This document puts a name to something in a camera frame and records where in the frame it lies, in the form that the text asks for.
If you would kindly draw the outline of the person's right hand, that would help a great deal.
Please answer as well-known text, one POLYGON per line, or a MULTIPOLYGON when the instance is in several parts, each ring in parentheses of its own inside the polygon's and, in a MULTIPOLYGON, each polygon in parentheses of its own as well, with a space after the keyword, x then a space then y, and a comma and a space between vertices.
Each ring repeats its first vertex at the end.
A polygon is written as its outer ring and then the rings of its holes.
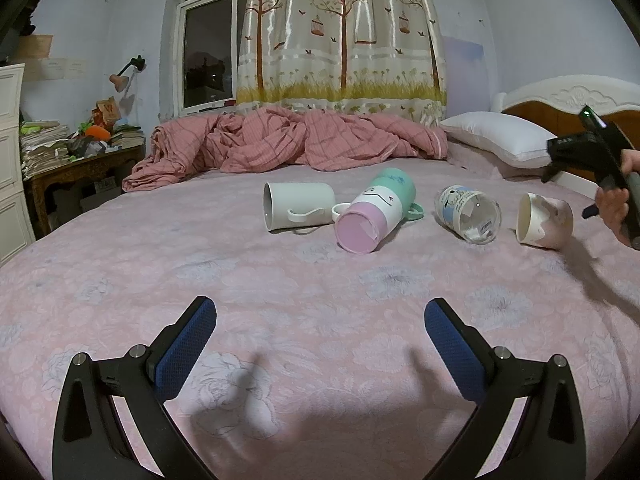
MULTIPOLYGON (((640 170, 640 153, 636 150, 622 151, 622 166, 620 166, 623 174, 630 174, 633 171, 640 170)), ((599 208, 599 214, 603 223, 614 233, 616 238, 627 247, 630 247, 630 241, 627 235, 623 233, 623 221, 626 219, 629 211, 629 191, 622 188, 611 188, 605 191, 598 188, 594 201, 599 208)))

